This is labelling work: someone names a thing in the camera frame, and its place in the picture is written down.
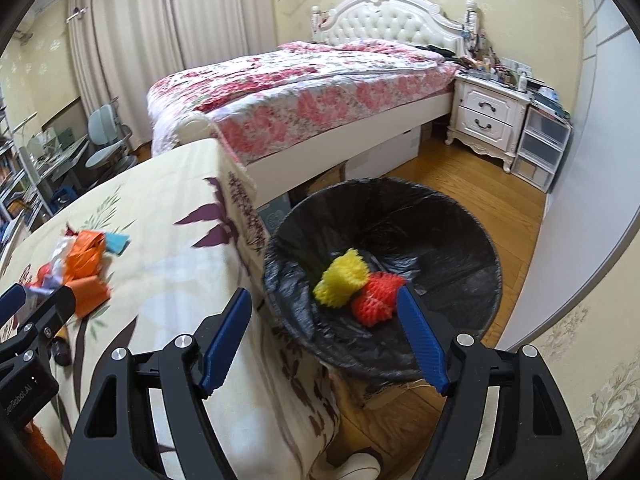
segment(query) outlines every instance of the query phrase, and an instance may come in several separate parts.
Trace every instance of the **white bottle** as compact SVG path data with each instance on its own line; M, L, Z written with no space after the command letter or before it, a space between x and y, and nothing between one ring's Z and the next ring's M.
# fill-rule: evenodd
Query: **white bottle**
M518 91L526 92L527 91L527 83L529 79L527 78L527 74L525 72L520 74L520 79L518 79Z

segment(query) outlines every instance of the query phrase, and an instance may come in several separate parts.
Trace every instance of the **beige curtain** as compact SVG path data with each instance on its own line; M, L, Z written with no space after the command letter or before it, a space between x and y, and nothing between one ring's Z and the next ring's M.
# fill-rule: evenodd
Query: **beige curtain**
M72 55L78 79L86 82L81 84L82 100L91 113L107 97L117 96L118 113L131 128L136 149L152 139L149 88L183 69L172 20L163 0L88 1L86 16L72 20L72 30L79 29L72 33L78 38Z
M76 7L83 9L89 6L91 0L68 0L68 2L71 16ZM111 92L102 70L95 39L94 16L91 12L85 13L81 19L75 18L69 22L69 41L82 106L88 117L111 99Z
M275 48L271 0L167 0L187 68Z

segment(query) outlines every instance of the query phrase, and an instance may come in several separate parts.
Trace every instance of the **white tufted headboard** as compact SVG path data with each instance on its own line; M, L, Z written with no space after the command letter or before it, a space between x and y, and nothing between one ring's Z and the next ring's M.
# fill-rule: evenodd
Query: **white tufted headboard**
M477 4L469 0L467 15L476 20ZM468 55L461 23L448 20L438 4L427 0L344 0L320 24L320 9L312 9L312 29L318 43L337 45L377 38L409 44L433 44L457 56Z

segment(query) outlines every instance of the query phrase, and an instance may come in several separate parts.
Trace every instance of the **metal screw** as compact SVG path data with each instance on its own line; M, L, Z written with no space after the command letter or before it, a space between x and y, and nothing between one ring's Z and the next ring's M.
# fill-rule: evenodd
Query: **metal screw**
M475 340L469 334L458 334L456 341L459 345L471 346Z
M127 355L127 351L124 348L116 348L111 352L111 359L114 361L121 361Z
M538 355L538 349L535 346L524 345L522 347L522 353L527 357L536 357Z
M191 344L191 341L193 341L193 338L190 335L179 335L175 341L174 344L178 347L178 348L187 348L187 346L189 346Z

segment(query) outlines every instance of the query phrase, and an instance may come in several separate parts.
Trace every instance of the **bed frame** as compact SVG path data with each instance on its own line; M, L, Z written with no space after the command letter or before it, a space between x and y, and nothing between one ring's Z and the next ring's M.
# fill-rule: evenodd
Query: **bed frame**
M478 26L478 6L468 0L467 19ZM379 38L407 44L434 44L457 56L468 55L463 25L447 19L427 0L344 0L321 21L312 9L314 41L332 45ZM329 170L416 126L451 112L452 93L425 98L381 114L345 124L248 165L261 206L310 178Z

